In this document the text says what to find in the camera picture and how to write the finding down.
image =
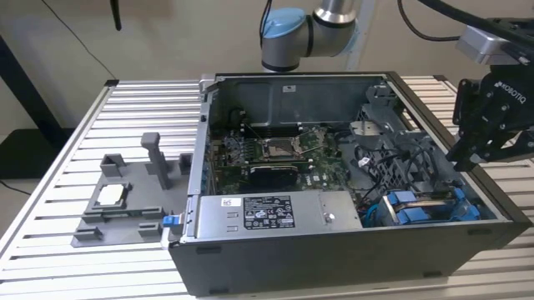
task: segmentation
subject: warning label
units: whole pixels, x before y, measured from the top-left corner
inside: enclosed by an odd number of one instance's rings
[[[243,216],[246,229],[294,228],[291,197],[245,197]]]

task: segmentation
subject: cable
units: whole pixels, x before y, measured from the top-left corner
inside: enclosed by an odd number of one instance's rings
[[[265,30],[267,24],[269,13],[271,12],[273,0],[267,0],[266,8],[263,9],[262,20],[259,21],[259,47],[263,47]]]
[[[430,42],[451,42],[451,41],[458,41],[459,36],[445,36],[445,37],[435,37],[435,36],[427,36],[425,33],[418,31],[418,29],[414,27],[414,25],[410,22],[410,19],[406,15],[405,11],[405,6],[402,4],[402,0],[397,0],[397,5],[399,6],[399,13],[403,22],[406,23],[407,27],[410,28],[411,32],[422,39],[430,41]]]
[[[378,173],[378,175],[379,175],[379,178],[378,178],[378,180],[375,181],[375,185],[369,189],[367,193],[363,195],[362,199],[366,199],[367,196],[369,196],[369,194],[381,186],[381,182],[382,182],[383,177],[381,176],[381,172],[379,172],[379,170],[377,169],[377,166],[381,165],[381,164],[383,164],[386,161],[389,161],[389,160],[391,160],[391,159],[394,159],[394,158],[398,158],[398,157],[399,157],[398,154],[393,154],[393,155],[390,155],[390,156],[386,156],[386,157],[382,158],[375,164],[373,164],[373,165],[369,166],[367,174],[371,175],[371,174],[370,174],[370,171],[371,171],[371,168],[373,168],[373,169],[377,170],[377,173]]]
[[[530,36],[520,34],[516,31],[502,27],[499,24],[471,15],[454,6],[443,3],[441,0],[419,0],[419,2],[445,16],[450,17],[453,20],[497,35],[499,38],[503,38],[513,44],[518,44],[529,49],[534,49],[534,38]]]
[[[28,196],[32,195],[31,193],[23,191],[22,189],[18,189],[18,188],[15,188],[15,187],[8,186],[8,184],[4,182],[4,180],[0,180],[0,184],[2,184],[3,186],[6,186],[8,189],[11,189],[11,190],[14,190],[14,191],[16,191],[16,192],[19,192],[19,193],[27,194]]]
[[[48,5],[48,3],[46,2],[46,0],[42,0],[43,4],[47,6],[47,8],[50,9],[50,11],[52,12],[52,14],[56,16],[59,22],[62,22],[62,24],[67,27],[68,31],[72,33],[72,35],[75,36],[75,38],[78,39],[78,41],[80,42],[83,48],[86,49],[87,53],[92,56],[92,58],[95,58],[95,60],[99,62],[100,66],[103,66],[103,68],[107,70],[107,72],[110,73],[111,77],[114,79],[116,79],[114,73],[111,73],[108,67],[106,67],[106,65],[103,64],[103,62],[98,59],[98,57],[91,53],[90,49],[87,48],[84,42],[80,40],[80,38],[78,37],[76,33],[72,31],[71,27],[68,27],[68,25],[66,24],[64,20],[62,20],[62,18],[58,16],[58,13],[55,12],[55,10],[51,8],[51,6]]]

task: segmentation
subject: aluminum extrusion table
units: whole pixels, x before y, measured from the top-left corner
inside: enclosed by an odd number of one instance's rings
[[[455,88],[433,76],[403,80],[455,132]],[[147,161],[143,132],[158,130],[166,157],[192,152],[199,81],[120,81],[106,87],[0,240],[2,299],[190,299],[159,243],[74,248],[72,233],[100,177],[106,153]],[[483,165],[534,221],[534,163]],[[446,279],[263,292],[255,299],[534,299],[534,228],[501,250],[481,252]]]

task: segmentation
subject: beige wall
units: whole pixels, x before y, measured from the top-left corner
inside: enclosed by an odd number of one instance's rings
[[[415,0],[403,0],[415,28],[431,36],[461,35],[465,25],[442,16]],[[533,0],[446,0],[470,13],[489,17],[534,17]],[[454,84],[481,78],[486,67],[455,50],[454,42],[419,39],[402,21],[395,0],[377,0],[375,17],[359,61],[361,71],[393,70],[403,75],[443,74]]]
[[[119,79],[195,79],[202,73],[262,71],[258,24],[265,0],[120,1],[115,31],[108,0],[48,0]],[[278,0],[310,13],[318,0]],[[0,33],[48,106],[75,126],[95,100],[106,70],[40,0],[0,1]],[[303,59],[303,71],[342,71],[345,57]],[[32,127],[0,86],[0,134]]]

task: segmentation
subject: barcode sticker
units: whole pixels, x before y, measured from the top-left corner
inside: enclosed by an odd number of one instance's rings
[[[220,206],[242,206],[242,198],[222,198]]]

